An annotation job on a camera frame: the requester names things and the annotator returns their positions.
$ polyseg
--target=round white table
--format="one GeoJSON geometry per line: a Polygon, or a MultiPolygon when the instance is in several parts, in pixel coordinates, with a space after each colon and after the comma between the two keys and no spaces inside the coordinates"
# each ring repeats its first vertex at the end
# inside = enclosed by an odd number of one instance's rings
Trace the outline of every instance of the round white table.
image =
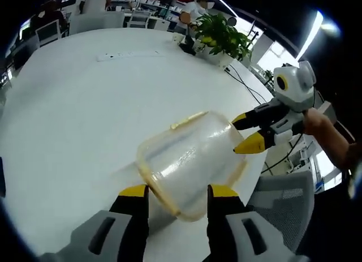
{"type": "MultiPolygon", "coordinates": [[[[38,49],[12,82],[0,121],[3,201],[35,254],[60,250],[74,228],[108,210],[120,190],[142,182],[132,169],[120,169],[135,160],[142,141],[200,111],[232,120],[258,105],[243,85],[182,52],[171,38],[137,28],[77,34],[38,49]],[[147,55],[155,50],[162,55],[147,55]],[[145,55],[97,61],[127,51],[145,55]]],[[[244,66],[233,65],[245,83],[272,98],[244,66]]],[[[265,156],[247,156],[234,188],[244,203],[265,156]]],[[[206,226],[206,217],[174,221],[149,238],[144,261],[202,261],[209,254],[206,226]]]]}

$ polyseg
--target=green leaves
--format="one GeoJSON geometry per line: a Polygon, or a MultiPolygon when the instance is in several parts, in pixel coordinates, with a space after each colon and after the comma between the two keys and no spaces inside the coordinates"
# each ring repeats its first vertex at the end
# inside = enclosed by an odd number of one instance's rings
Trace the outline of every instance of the green leaves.
{"type": "Polygon", "coordinates": [[[273,74],[271,71],[266,70],[266,71],[264,72],[264,77],[269,81],[269,80],[272,80],[272,79],[273,79],[274,74],[273,74]]]}
{"type": "Polygon", "coordinates": [[[251,55],[251,51],[247,49],[251,42],[248,37],[236,30],[235,27],[229,26],[225,17],[219,13],[218,15],[205,14],[196,19],[199,26],[196,28],[196,38],[211,37],[213,47],[210,54],[218,54],[224,52],[233,58],[243,58],[251,55]]]}

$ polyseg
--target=person in white shirt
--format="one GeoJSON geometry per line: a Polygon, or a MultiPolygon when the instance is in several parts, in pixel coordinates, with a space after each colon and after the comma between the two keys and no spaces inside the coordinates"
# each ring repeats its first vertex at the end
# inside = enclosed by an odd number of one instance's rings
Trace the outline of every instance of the person in white shirt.
{"type": "Polygon", "coordinates": [[[130,9],[137,9],[140,7],[141,0],[126,0],[130,9]]]}
{"type": "Polygon", "coordinates": [[[99,13],[106,11],[112,0],[77,0],[80,14],[99,13]]]}
{"type": "Polygon", "coordinates": [[[210,0],[194,0],[185,5],[182,9],[179,21],[174,29],[175,33],[180,33],[185,35],[188,26],[194,24],[194,21],[207,13],[207,9],[210,9],[214,6],[214,2],[210,0]]]}

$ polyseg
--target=clear plastic container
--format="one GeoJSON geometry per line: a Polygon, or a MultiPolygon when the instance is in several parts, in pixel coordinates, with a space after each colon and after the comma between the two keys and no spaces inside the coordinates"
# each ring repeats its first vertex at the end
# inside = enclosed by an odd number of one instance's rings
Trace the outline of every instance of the clear plastic container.
{"type": "Polygon", "coordinates": [[[136,164],[172,215],[196,221],[206,213],[207,186],[232,187],[240,177],[245,155],[233,149],[241,141],[241,134],[223,115],[198,113],[143,142],[136,164]]]}

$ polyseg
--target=potted plant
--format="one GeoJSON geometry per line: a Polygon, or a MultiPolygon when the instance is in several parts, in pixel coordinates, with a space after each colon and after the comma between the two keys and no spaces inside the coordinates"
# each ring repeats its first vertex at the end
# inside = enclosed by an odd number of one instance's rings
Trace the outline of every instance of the potted plant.
{"type": "Polygon", "coordinates": [[[207,60],[225,69],[234,58],[241,60],[247,55],[251,56],[247,48],[251,41],[235,27],[228,25],[222,14],[205,14],[197,18],[196,22],[196,39],[201,39],[206,45],[204,53],[207,60]]]}
{"type": "Polygon", "coordinates": [[[274,74],[271,71],[266,70],[264,72],[264,77],[266,79],[266,82],[273,81],[274,74]]]}

